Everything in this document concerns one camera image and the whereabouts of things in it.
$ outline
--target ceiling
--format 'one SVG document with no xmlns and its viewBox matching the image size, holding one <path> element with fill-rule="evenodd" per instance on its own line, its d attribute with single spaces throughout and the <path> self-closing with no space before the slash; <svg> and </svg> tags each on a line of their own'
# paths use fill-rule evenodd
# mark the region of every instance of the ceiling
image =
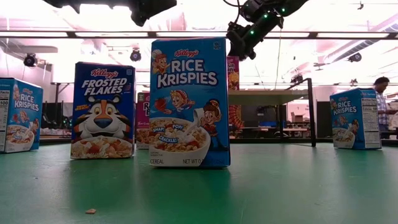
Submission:
<svg viewBox="0 0 398 224">
<path fill-rule="evenodd" d="M 144 27 L 136 26 L 126 7 L 82 5 L 76 14 L 70 7 L 56 9 L 41 0 L 2 2 L 0 30 L 79 30 L 79 31 L 225 31 L 228 22 L 237 15 L 234 7 L 222 0 L 178 0 L 178 5 L 151 18 Z M 329 32 L 397 32 L 398 2 L 396 0 L 362 0 L 358 10 L 355 0 L 309 0 L 300 10 L 285 19 L 284 31 Z M 241 25 L 248 24 L 242 17 Z M 137 82 L 149 82 L 150 39 L 12 39 L 19 48 L 50 46 L 58 53 L 37 54 L 55 66 L 76 60 L 119 63 L 137 68 Z M 83 54 L 82 46 L 101 49 L 98 54 Z M 133 48 L 142 54 L 140 62 L 129 59 Z M 265 40 L 256 46 L 255 60 L 240 63 L 241 87 L 274 88 L 273 83 L 290 83 L 301 73 L 314 83 L 348 83 L 357 78 L 360 83 L 373 82 L 386 76 L 398 83 L 398 41 L 382 40 Z M 360 62 L 348 62 L 347 57 L 359 52 Z M 314 63 L 330 63 L 319 69 Z"/>
</svg>

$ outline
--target shelf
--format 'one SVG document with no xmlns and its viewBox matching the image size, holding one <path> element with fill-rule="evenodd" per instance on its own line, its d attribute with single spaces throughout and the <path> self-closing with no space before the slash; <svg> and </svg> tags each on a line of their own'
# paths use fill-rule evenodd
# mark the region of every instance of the shelf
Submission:
<svg viewBox="0 0 398 224">
<path fill-rule="evenodd" d="M 230 90 L 230 105 L 283 105 L 307 96 L 307 90 Z"/>
</svg>

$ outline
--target pink cereal box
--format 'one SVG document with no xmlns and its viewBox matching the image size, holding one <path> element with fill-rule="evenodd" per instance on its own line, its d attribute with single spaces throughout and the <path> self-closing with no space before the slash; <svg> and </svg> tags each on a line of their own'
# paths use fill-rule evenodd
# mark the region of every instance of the pink cereal box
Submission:
<svg viewBox="0 0 398 224">
<path fill-rule="evenodd" d="M 149 93 L 138 93 L 136 113 L 137 149 L 148 149 L 150 138 L 154 138 L 154 135 L 149 131 L 149 99 Z"/>
</svg>

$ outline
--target cereal bowl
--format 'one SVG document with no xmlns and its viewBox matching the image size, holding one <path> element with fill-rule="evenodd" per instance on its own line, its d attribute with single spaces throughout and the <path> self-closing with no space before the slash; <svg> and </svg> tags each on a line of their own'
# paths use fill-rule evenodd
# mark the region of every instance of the cereal bowl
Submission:
<svg viewBox="0 0 398 224">
<path fill-rule="evenodd" d="M 203 127 L 179 118 L 151 118 L 149 122 L 152 132 L 158 131 L 155 132 L 154 140 L 149 144 L 151 157 L 157 158 L 151 159 L 150 163 L 152 165 L 168 166 L 161 163 L 162 160 L 167 160 L 168 162 L 171 161 L 174 166 L 197 167 L 206 157 L 211 138 Z M 185 131 L 191 126 L 194 126 L 194 128 L 185 135 Z M 165 142 L 165 137 L 178 139 L 178 142 L 167 143 Z"/>
<path fill-rule="evenodd" d="M 21 135 L 26 132 L 27 127 L 21 125 L 9 125 L 7 127 L 7 146 L 9 149 L 14 149 L 13 151 L 29 151 L 35 140 L 35 134 L 29 131 L 24 136 Z"/>
<path fill-rule="evenodd" d="M 119 138 L 97 136 L 72 144 L 72 159 L 125 158 L 132 156 L 132 144 Z"/>
<path fill-rule="evenodd" d="M 338 148 L 351 149 L 354 146 L 355 134 L 345 128 L 333 128 L 333 145 Z"/>
</svg>

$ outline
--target crumb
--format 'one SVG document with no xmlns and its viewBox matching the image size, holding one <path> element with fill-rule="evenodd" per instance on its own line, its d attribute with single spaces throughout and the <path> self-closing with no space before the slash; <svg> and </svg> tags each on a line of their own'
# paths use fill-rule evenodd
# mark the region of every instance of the crumb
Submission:
<svg viewBox="0 0 398 224">
<path fill-rule="evenodd" d="M 97 211 L 97 210 L 95 210 L 94 208 L 92 208 L 92 209 L 87 210 L 87 211 L 86 211 L 86 214 L 92 215 L 92 214 L 95 214 L 96 211 Z"/>
</svg>

